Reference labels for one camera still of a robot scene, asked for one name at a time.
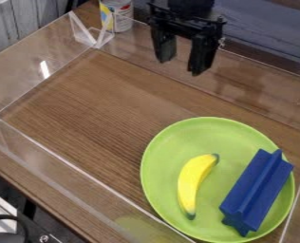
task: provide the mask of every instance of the green plate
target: green plate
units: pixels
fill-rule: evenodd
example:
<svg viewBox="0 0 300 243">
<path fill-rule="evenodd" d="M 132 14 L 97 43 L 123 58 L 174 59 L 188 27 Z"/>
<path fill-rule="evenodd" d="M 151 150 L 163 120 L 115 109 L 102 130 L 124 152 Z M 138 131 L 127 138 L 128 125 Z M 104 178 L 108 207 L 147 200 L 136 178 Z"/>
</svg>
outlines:
<svg viewBox="0 0 300 243">
<path fill-rule="evenodd" d="M 142 158 L 140 182 L 147 200 L 163 220 L 182 233 L 210 242 L 246 242 L 270 233 L 287 216 L 294 199 L 290 175 L 259 230 L 246 237 L 220 223 L 218 206 L 258 149 L 277 150 L 273 141 L 250 126 L 219 118 L 194 118 L 166 127 L 151 140 Z M 219 163 L 196 194 L 196 217 L 187 220 L 176 197 L 176 181 L 187 160 L 216 153 Z"/>
</svg>

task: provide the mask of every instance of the wood grain surface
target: wood grain surface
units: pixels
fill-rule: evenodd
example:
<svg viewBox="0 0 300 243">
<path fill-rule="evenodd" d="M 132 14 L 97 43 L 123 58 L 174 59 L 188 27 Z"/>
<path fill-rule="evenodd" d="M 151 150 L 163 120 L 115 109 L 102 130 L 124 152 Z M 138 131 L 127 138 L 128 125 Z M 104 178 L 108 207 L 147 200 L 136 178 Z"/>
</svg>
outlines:
<svg viewBox="0 0 300 243">
<path fill-rule="evenodd" d="M 91 23 L 92 10 L 89 5 L 85 8 L 79 14 L 85 15 L 84 23 Z M 220 66 L 212 68 L 203 80 L 207 83 L 219 81 L 220 85 L 230 84 L 231 91 L 236 87 L 244 94 L 242 101 L 248 105 L 261 107 L 262 99 L 267 101 L 262 98 L 263 95 L 255 96 L 257 93 L 267 94 L 266 89 L 257 86 L 262 79 L 267 90 L 273 88 L 277 91 L 300 84 L 300 78 L 242 60 L 230 53 L 219 53 L 216 64 L 219 63 Z M 281 94 L 282 92 L 274 92 L 271 101 L 282 107 L 282 111 L 294 112 L 298 108 L 287 104 L 287 99 Z M 300 118 L 291 118 L 287 125 L 269 119 L 261 110 L 243 109 L 235 103 L 236 99 L 226 102 L 202 89 L 180 84 L 111 55 L 91 50 L 35 88 L 0 114 L 0 118 L 154 214 L 139 184 L 140 157 L 147 143 L 160 130 L 186 118 L 228 118 L 263 132 L 283 149 L 295 166 L 298 185 L 300 129 L 291 126 L 291 120 L 300 122 Z M 80 174 L 53 160 L 39 161 L 39 151 L 25 154 L 23 148 L 28 145 L 15 146 L 15 151 L 19 151 L 19 146 L 21 157 L 32 162 L 29 166 L 33 171 L 56 181 L 84 203 L 93 207 L 99 205 L 93 193 L 99 189 L 93 188 Z M 85 240 L 124 242 L 120 235 L 85 210 L 83 204 L 59 193 L 49 183 L 37 178 L 35 172 L 23 169 L 1 154 L 0 176 Z M 300 220 L 295 220 L 293 227 L 300 230 Z M 255 242 L 278 242 L 281 232 L 282 228 Z M 300 242 L 300 235 L 291 237 Z"/>
</svg>

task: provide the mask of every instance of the banana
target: banana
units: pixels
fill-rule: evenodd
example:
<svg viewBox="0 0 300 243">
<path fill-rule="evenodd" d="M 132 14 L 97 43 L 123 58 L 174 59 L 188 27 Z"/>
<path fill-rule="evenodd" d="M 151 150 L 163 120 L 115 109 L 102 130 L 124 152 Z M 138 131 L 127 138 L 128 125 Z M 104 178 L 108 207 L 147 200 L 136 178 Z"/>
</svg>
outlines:
<svg viewBox="0 0 300 243">
<path fill-rule="evenodd" d="M 195 218 L 195 195 L 198 187 L 211 168 L 218 163 L 218 155 L 208 154 L 190 159 L 178 177 L 178 201 L 190 220 Z"/>
</svg>

